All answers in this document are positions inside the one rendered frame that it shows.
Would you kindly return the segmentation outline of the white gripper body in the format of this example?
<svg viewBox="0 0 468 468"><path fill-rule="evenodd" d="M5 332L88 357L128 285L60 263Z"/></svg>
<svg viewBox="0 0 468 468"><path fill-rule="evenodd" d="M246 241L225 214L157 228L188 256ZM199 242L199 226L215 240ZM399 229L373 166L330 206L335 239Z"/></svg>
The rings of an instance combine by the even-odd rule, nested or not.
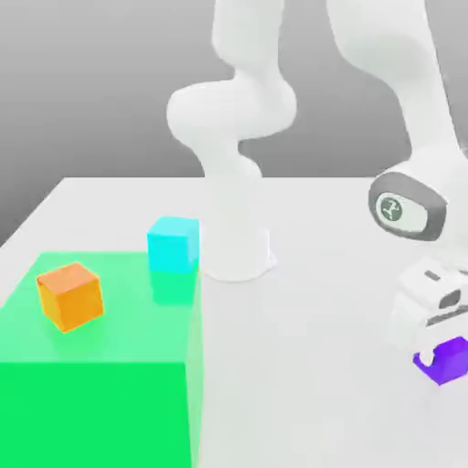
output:
<svg viewBox="0 0 468 468"><path fill-rule="evenodd" d="M390 314L390 339L400 349L417 353L457 337L468 339L468 305L429 308L398 294Z"/></svg>

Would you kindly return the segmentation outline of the small purple cube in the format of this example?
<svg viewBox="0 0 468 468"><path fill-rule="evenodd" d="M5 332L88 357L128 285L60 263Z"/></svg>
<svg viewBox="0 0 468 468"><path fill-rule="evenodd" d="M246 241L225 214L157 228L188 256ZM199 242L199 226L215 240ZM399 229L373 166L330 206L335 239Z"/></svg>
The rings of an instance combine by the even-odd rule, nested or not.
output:
<svg viewBox="0 0 468 468"><path fill-rule="evenodd" d="M441 386L468 374L468 341L462 336L441 343L434 348L430 366L420 361L420 354L413 356L414 365L428 378Z"/></svg>

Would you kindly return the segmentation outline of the small cyan cube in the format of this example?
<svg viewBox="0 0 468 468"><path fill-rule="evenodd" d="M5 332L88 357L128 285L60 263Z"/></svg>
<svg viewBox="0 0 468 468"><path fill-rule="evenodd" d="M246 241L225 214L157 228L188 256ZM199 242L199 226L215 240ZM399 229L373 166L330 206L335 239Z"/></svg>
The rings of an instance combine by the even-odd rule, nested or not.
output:
<svg viewBox="0 0 468 468"><path fill-rule="evenodd" d="M199 221L162 216L147 231L149 269L189 274L199 258Z"/></svg>

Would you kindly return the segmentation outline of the small orange cube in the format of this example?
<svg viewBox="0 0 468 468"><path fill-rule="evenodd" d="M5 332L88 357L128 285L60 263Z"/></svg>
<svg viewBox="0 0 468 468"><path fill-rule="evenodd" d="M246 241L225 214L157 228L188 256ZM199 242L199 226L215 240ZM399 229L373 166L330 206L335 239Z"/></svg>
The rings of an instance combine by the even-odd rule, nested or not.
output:
<svg viewBox="0 0 468 468"><path fill-rule="evenodd" d="M104 315L99 277L79 262L37 276L44 315L67 333Z"/></svg>

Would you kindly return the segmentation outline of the large green box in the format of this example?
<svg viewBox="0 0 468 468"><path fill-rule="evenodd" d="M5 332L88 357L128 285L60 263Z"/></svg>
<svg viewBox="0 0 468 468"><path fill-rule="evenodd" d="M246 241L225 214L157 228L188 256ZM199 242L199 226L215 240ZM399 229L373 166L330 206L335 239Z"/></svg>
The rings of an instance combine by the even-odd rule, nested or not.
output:
<svg viewBox="0 0 468 468"><path fill-rule="evenodd" d="M62 333L37 277L77 261L102 317ZM142 252L47 252L0 307L0 468L198 468L203 346L196 271Z"/></svg>

